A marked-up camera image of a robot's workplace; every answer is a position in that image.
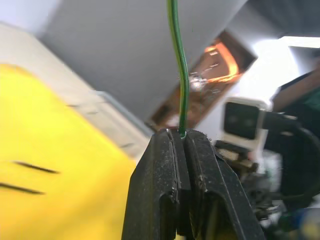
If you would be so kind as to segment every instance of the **white camera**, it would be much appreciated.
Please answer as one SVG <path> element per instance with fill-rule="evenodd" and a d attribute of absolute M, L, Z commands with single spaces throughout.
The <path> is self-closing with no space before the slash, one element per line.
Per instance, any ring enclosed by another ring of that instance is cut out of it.
<path fill-rule="evenodd" d="M 263 129 L 265 112 L 272 111 L 272 103 L 245 97 L 229 97 L 224 104 L 221 141 L 247 149 L 264 173 L 262 151 L 268 131 Z"/>

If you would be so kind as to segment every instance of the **green insulated wire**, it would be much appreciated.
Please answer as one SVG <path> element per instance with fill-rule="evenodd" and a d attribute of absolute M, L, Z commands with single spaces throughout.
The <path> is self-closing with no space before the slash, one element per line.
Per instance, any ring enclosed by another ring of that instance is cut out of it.
<path fill-rule="evenodd" d="M 168 22 L 171 31 L 173 48 L 180 73 L 180 121 L 179 133 L 181 138 L 186 136 L 188 100 L 189 100 L 189 76 L 185 51 L 182 46 L 179 17 L 178 0 L 167 0 Z"/>

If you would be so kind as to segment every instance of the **orange light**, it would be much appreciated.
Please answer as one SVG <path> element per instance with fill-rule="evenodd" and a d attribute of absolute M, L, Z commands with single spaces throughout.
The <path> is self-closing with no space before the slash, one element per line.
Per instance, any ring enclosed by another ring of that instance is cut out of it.
<path fill-rule="evenodd" d="M 215 46 L 208 46 L 205 48 L 204 52 L 210 52 L 213 50 L 218 50 L 220 55 L 222 56 L 222 58 L 225 60 L 228 69 L 229 69 L 229 74 L 225 75 L 225 76 L 219 76 L 219 77 L 214 77 L 211 79 L 208 79 L 209 83 L 212 82 L 228 82 L 231 81 L 232 79 L 234 79 L 235 77 L 239 76 L 239 67 L 238 64 L 236 62 L 236 60 L 234 59 L 234 57 L 232 56 L 231 52 L 228 50 L 228 48 L 222 43 L 218 43 Z"/>

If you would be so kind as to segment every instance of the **yellow plastic case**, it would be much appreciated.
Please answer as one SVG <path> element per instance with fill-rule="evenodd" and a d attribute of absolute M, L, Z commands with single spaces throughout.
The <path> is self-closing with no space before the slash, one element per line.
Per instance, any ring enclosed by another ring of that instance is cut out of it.
<path fill-rule="evenodd" d="M 134 168 L 35 76 L 0 65 L 1 240 L 121 239 Z"/>

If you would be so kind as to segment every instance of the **bright light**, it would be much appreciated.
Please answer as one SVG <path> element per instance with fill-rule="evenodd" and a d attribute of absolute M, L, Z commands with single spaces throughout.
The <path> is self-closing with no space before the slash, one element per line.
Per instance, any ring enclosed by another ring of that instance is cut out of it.
<path fill-rule="evenodd" d="M 320 48 L 320 37 L 284 36 L 280 40 L 289 47 Z"/>

